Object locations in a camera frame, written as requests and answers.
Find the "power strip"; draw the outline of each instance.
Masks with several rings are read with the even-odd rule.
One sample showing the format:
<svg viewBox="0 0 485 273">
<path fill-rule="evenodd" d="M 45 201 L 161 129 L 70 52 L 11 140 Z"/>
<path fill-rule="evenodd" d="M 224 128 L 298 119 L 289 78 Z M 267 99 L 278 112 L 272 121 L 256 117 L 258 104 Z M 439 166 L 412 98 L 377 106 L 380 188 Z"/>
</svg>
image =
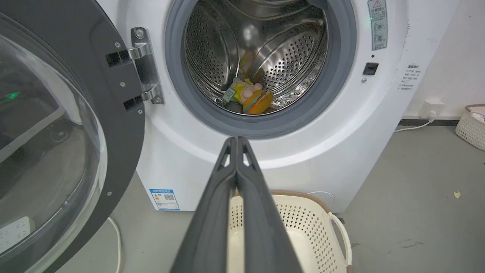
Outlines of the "power strip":
<svg viewBox="0 0 485 273">
<path fill-rule="evenodd" d="M 32 219 L 24 216 L 0 229 L 0 254 L 22 241 L 34 230 Z"/>
</svg>

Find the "gray floor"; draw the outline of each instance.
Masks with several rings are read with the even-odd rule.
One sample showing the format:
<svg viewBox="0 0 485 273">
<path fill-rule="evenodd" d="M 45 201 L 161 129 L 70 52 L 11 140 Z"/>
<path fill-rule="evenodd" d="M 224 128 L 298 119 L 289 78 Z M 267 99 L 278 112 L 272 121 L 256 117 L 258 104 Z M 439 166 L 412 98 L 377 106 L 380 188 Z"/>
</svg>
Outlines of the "gray floor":
<svg viewBox="0 0 485 273">
<path fill-rule="evenodd" d="M 483 271 L 485 152 L 453 130 L 428 126 L 394 134 L 340 214 L 356 273 Z M 124 273 L 164 273 L 192 213 L 155 211 L 136 175 L 112 217 L 121 229 Z M 105 223 L 58 272 L 115 269 L 116 236 Z"/>
</svg>

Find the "stainless steel drum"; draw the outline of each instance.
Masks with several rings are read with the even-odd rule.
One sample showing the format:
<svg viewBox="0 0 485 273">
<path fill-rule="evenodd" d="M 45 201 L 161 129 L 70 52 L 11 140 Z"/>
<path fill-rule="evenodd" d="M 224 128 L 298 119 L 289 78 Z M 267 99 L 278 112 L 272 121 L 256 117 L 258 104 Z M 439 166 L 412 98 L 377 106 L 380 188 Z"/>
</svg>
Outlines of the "stainless steel drum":
<svg viewBox="0 0 485 273">
<path fill-rule="evenodd" d="M 263 115 L 309 92 L 328 47 L 323 10 L 304 0 L 201 0 L 185 32 L 185 52 L 197 87 L 218 106 L 233 78 L 249 78 L 273 94 Z"/>
</svg>

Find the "basket handle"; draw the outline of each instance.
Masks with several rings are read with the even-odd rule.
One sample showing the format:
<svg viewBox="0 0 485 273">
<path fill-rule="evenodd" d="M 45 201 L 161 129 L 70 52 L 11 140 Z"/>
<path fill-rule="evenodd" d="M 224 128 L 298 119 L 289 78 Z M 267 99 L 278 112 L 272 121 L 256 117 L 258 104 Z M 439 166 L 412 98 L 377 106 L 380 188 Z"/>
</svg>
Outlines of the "basket handle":
<svg viewBox="0 0 485 273">
<path fill-rule="evenodd" d="M 337 227 L 339 227 L 340 234 L 342 234 L 343 243 L 345 244 L 345 257 L 346 257 L 345 263 L 347 265 L 351 265 L 352 264 L 352 246 L 350 245 L 349 235 L 347 234 L 347 231 L 345 230 L 345 227 L 343 226 L 342 222 L 340 221 L 340 219 L 337 216 L 335 216 L 335 214 L 330 212 L 328 215 L 330 215 L 330 218 L 335 222 L 335 224 L 337 224 Z"/>
<path fill-rule="evenodd" d="M 470 105 L 467 105 L 465 106 L 465 110 L 467 110 L 468 112 L 471 112 L 471 109 L 472 107 L 481 107 L 481 106 L 485 106 L 485 104 L 470 104 Z"/>
<path fill-rule="evenodd" d="M 484 116 L 484 117 L 485 117 L 485 114 L 484 114 L 484 113 L 482 113 L 482 112 L 471 111 L 471 112 L 470 112 L 470 116 L 471 116 L 473 119 L 475 119 L 475 120 L 476 120 L 476 118 L 474 118 L 474 117 L 473 117 L 473 114 L 479 114 L 479 115 L 482 115 L 482 116 Z"/>
</svg>

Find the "power outlet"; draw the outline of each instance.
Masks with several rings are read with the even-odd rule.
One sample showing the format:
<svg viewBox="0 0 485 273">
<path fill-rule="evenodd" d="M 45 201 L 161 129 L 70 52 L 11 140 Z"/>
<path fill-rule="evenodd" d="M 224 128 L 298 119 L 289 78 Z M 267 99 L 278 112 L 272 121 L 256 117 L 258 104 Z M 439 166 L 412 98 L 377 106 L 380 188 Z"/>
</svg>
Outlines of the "power outlet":
<svg viewBox="0 0 485 273">
<path fill-rule="evenodd" d="M 436 119 L 437 117 L 439 117 L 445 106 L 446 104 L 440 101 L 427 99 L 423 102 L 423 105 L 421 106 L 418 115 L 423 119 L 428 119 L 429 114 L 434 111 Z"/>
</svg>

